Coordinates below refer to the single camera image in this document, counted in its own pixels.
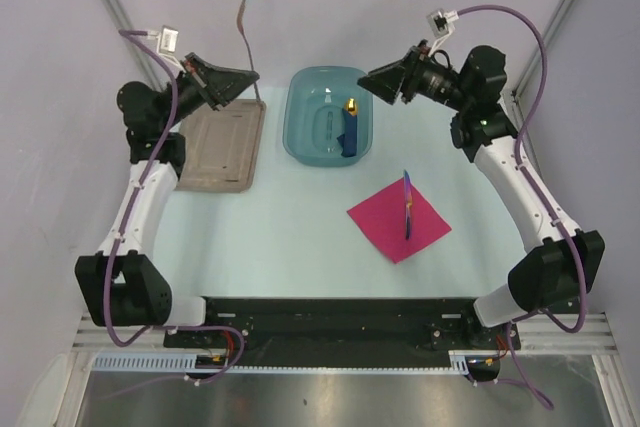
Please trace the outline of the pink paper napkin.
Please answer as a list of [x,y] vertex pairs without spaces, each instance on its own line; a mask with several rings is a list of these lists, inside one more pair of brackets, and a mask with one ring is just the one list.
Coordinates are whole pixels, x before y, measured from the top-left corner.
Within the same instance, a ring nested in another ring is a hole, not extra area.
[[409,240],[405,239],[403,176],[347,211],[367,240],[393,264],[408,259],[452,231],[413,183],[412,187],[412,236]]

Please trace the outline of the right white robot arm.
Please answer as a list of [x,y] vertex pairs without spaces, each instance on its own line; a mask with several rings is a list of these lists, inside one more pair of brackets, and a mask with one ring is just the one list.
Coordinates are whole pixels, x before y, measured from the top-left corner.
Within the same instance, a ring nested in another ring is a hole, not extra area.
[[550,307],[571,300],[578,301],[579,314],[569,330],[580,330],[605,251],[603,237],[582,229],[566,213],[525,156],[521,132],[500,104],[507,80],[505,54],[476,46],[460,70],[439,63],[439,54],[420,42],[357,84],[388,104],[424,96],[453,109],[454,147],[488,179],[518,229],[525,256],[503,286],[473,302],[471,317],[461,323],[463,340],[484,348],[496,338],[497,326],[547,314]]

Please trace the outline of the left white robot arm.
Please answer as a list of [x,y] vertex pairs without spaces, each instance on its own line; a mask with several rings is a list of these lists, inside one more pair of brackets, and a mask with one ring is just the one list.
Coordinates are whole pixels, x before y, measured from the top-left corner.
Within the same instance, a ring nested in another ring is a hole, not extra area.
[[75,276],[89,315],[101,327],[186,327],[197,345],[214,344],[221,323],[200,296],[178,296],[152,261],[159,223],[186,163],[186,140],[173,127],[202,105],[227,106],[259,78],[253,70],[212,65],[194,53],[161,91],[139,81],[116,96],[130,149],[125,197],[105,240],[78,258]]

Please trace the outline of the iridescent fork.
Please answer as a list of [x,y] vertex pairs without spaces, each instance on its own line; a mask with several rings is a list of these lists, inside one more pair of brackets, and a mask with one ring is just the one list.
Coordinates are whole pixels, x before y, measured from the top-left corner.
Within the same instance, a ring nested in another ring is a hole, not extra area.
[[253,57],[253,53],[252,53],[252,49],[249,43],[249,40],[247,38],[246,35],[246,31],[245,31],[245,27],[244,27],[244,15],[246,12],[246,5],[247,5],[247,1],[248,0],[241,0],[238,11],[237,11],[237,15],[236,15],[236,27],[237,30],[239,32],[239,34],[242,37],[242,40],[244,42],[244,45],[246,47],[246,51],[247,51],[247,56],[248,56],[248,60],[249,60],[249,65],[251,67],[252,70],[255,69],[255,64],[254,64],[254,57]]

